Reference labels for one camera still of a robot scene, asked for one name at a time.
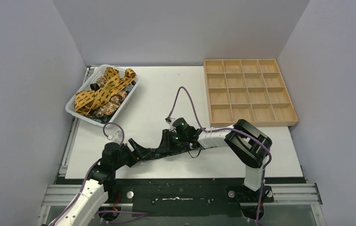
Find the dark floral tie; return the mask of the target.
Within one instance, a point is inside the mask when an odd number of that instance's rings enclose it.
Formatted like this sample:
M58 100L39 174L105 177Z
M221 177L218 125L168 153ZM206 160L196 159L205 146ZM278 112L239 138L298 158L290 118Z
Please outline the dark floral tie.
M198 154L196 156L193 156L190 154L190 151L194 151L194 150L198 150ZM149 155L145 156L141 160L142 161L157 160L157 159L161 159L161 158L165 158L165 157L169 157L169 156L179 155L182 153L188 153L191 156L191 158L197 158L199 156L199 154L201 153L201 151L202 150L200 148L195 149L192 146L187 146L187 147L184 147L183 149L172 150L172 151L167 151L167 152L163 152L163 153L151 152Z

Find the white plastic basket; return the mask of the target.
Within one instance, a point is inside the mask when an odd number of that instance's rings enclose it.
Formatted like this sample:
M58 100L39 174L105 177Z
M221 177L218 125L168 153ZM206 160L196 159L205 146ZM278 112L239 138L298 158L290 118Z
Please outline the white plastic basket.
M140 76L133 69L101 65L70 98L65 110L101 127L117 117L139 84Z

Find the wooden compartment tray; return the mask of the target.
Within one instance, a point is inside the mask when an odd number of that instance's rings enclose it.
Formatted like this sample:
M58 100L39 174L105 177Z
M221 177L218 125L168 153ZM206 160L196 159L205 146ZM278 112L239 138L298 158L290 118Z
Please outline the wooden compartment tray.
M203 68L211 126L239 119L262 127L298 123L276 59L208 59Z

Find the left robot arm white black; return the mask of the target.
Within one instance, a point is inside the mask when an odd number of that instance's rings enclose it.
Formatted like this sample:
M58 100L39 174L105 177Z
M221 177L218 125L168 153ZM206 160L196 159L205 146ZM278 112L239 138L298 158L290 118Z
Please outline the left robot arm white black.
M127 144L107 143L101 158L88 169L82 185L65 209L54 219L50 226L86 226L99 214L101 219L113 214L130 214L126 211L100 210L105 202L113 202L119 197L116 188L116 171L123 166L132 167L149 154L145 148L135 147L132 151Z

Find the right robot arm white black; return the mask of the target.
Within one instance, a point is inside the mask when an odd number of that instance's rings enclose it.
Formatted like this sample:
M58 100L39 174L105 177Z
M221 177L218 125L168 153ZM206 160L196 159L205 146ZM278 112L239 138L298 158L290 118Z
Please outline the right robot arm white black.
M163 130L159 153L182 153L229 147L245 164L243 185L252 191L261 188L266 157L272 140L244 119L225 128L195 128L184 118L166 118L169 128Z

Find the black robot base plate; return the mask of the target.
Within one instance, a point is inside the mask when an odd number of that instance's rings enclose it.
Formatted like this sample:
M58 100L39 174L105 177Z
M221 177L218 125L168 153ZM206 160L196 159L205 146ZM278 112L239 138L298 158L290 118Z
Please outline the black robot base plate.
M117 179L108 204L131 204L150 217L256 217L258 203L274 201L272 188L253 191L240 178Z

